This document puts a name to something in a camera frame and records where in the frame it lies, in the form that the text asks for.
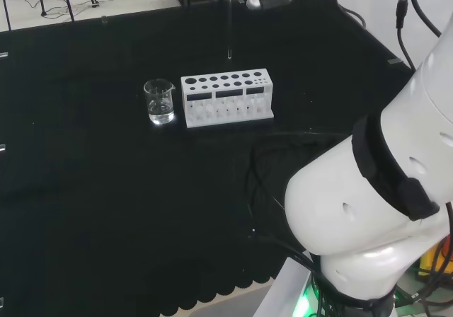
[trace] black cable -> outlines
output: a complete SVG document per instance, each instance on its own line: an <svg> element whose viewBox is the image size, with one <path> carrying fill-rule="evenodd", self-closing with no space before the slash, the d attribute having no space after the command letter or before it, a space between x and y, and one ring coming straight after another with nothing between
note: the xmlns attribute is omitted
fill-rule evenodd
<svg viewBox="0 0 453 317"><path fill-rule="evenodd" d="M415 9L415 11L417 12L418 16L420 17L420 19L426 24L426 26L431 29L431 31L437 36L437 37L440 37L441 36L441 32L440 30L438 30L436 28L435 25L432 24L432 22L430 21L430 19L425 15L425 13L423 13L422 11L422 8L420 7L420 4L418 4L418 0L411 0L412 1L412 5Z"/></svg>
<svg viewBox="0 0 453 317"><path fill-rule="evenodd" d="M452 203L448 202L447 203L447 212L448 212L448 220L449 220L449 229L450 229L450 236L453 236L453 207ZM449 243L449 248L448 252L445 256L444 262L442 263L442 266L440 267L439 271L436 272L430 279L430 281L420 290L418 290L415 294L411 296L411 299L405 299L403 301L398 301L395 303L395 307L399 308L402 306L407 306L415 303L416 301L425 301L426 298L434 292L442 283L443 279L443 274L445 273L445 270L447 269L448 264L450 263L450 260L452 258L453 254L453 238L450 238L450 243Z"/></svg>
<svg viewBox="0 0 453 317"><path fill-rule="evenodd" d="M447 308L453 305L453 299L450 299L449 301L424 301L425 305L427 306L438 306L442 308Z"/></svg>
<svg viewBox="0 0 453 317"><path fill-rule="evenodd" d="M359 13L356 13L355 11L351 11L350 9L347 9L343 6L341 6L339 3L338 3L338 0L334 0L337 7L343 12L343 13L349 13L351 15L354 15L356 18L358 18L360 20L360 22L362 23L362 27L363 28L367 28L367 22L365 21L365 19L359 14Z"/></svg>
<svg viewBox="0 0 453 317"><path fill-rule="evenodd" d="M321 317L321 312L323 311L323 292L318 290L318 310L316 312L316 317Z"/></svg>
<svg viewBox="0 0 453 317"><path fill-rule="evenodd" d="M415 66L412 63L411 57L409 56L408 51L404 47L403 38L401 37L401 28L397 29L396 34L398 36L399 47L401 47L401 50L403 51L404 56L408 60L409 66L411 66L411 69L413 71L415 71Z"/></svg>
<svg viewBox="0 0 453 317"><path fill-rule="evenodd" d="M452 254L453 254L453 207L452 203L449 202L447 203L447 212L448 212L448 219L449 219L449 225L450 225L450 243L448 247L448 252L445 256L444 262L442 266L440 267L438 273L432 277L430 280L430 283L423 288L422 290L419 291L419 294L424 294L426 292L429 292L431 289L436 287L436 285L442 280L442 274L445 272L447 269L448 264L450 263L450 260L452 259Z"/></svg>
<svg viewBox="0 0 453 317"><path fill-rule="evenodd" d="M431 313L430 313L430 309L428 308L428 306L426 304L424 304L424 303L422 303L422 305L423 305L423 309L425 310L426 317L432 317Z"/></svg>
<svg viewBox="0 0 453 317"><path fill-rule="evenodd" d="M410 267L410 268L408 268L408 270L414 271L414 272L428 273L430 275L435 275L435 274L439 273L438 271L422 269L422 268L419 268L419 267ZM453 284L453 274L451 274L451 273L442 273L442 276L444 277L444 280L452 281L452 284Z"/></svg>

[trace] table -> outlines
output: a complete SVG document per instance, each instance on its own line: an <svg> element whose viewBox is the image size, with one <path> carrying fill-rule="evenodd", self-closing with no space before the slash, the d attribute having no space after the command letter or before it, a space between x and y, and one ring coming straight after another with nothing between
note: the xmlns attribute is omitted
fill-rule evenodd
<svg viewBox="0 0 453 317"><path fill-rule="evenodd" d="M291 169L411 77L331 0L267 13L235 4L230 62L226 16L213 3L0 33L5 316L171 316L265 282L286 255L248 238L254 141L316 133L269 175L282 196ZM146 80L262 67L274 120L187 130L178 87L176 120L150 126ZM282 222L275 209L260 212L265 229Z"/></svg>

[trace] screw hole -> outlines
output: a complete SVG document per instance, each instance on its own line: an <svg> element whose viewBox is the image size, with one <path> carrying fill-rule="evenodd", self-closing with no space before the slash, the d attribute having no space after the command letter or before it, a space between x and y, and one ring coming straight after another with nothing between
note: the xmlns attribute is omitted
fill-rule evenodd
<svg viewBox="0 0 453 317"><path fill-rule="evenodd" d="M440 136L442 138L442 141L450 147L453 147L453 137L451 135L448 135L447 133L440 132Z"/></svg>
<svg viewBox="0 0 453 317"><path fill-rule="evenodd" d="M343 203L343 212L345 212L345 214L349 217L349 219L351 221L355 220L354 210L352 209L351 205L344 202Z"/></svg>
<svg viewBox="0 0 453 317"><path fill-rule="evenodd" d="M426 174L427 169L420 161L418 161L417 159L415 159L413 157L410 157L409 161L412 163L412 166L414 167L414 169L417 172L419 172L419 174Z"/></svg>
<svg viewBox="0 0 453 317"><path fill-rule="evenodd" d="M344 282L347 282L348 279L343 275L341 274L338 270L336 270L335 272L337 272L337 275L339 276L339 278L344 281Z"/></svg>

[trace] yellow object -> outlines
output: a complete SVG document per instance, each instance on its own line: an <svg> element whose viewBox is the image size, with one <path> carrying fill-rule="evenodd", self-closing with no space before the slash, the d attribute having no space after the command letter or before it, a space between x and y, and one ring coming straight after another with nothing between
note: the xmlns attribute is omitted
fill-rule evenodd
<svg viewBox="0 0 453 317"><path fill-rule="evenodd" d="M427 253L425 253L420 259L420 268L424 270L435 270L438 271L442 264L444 263L445 257L442 252L439 254L437 259L437 266L435 269L432 268L434 262L434 255L436 254L437 245L433 246ZM445 273L453 273L453 260L450 260ZM420 276L429 276L429 273L419 272Z"/></svg>

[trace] green light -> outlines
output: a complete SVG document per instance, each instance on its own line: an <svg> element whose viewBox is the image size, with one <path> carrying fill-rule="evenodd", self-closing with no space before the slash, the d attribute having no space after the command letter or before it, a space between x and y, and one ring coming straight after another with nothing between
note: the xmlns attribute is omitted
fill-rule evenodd
<svg viewBox="0 0 453 317"><path fill-rule="evenodd" d="M305 317L306 313L310 309L309 300L306 297L306 294L299 298L299 301L296 304L296 308L292 313L292 317Z"/></svg>

